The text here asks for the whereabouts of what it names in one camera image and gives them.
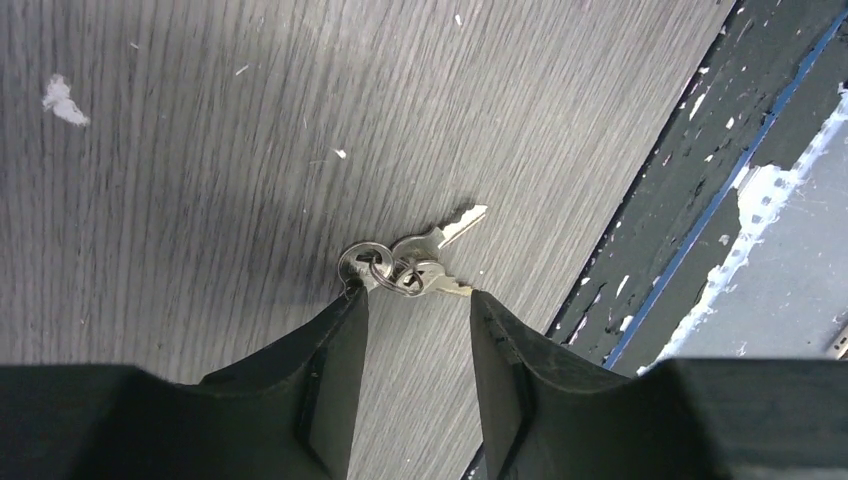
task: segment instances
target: gray surface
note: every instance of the gray surface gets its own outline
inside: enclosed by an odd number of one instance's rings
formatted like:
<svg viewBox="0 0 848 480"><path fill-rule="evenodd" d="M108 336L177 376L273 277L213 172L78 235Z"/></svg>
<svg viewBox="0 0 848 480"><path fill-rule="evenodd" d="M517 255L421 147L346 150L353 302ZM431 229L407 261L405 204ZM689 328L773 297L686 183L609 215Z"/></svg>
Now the gray surface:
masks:
<svg viewBox="0 0 848 480"><path fill-rule="evenodd" d="M848 322L848 127L825 151L678 356L827 356Z"/></svg>
<svg viewBox="0 0 848 480"><path fill-rule="evenodd" d="M196 381L326 305L346 245L468 199L449 269L542 329L730 7L4 2L0 361ZM87 128L42 111L54 73ZM353 478L459 477L466 315L373 295Z"/></svg>

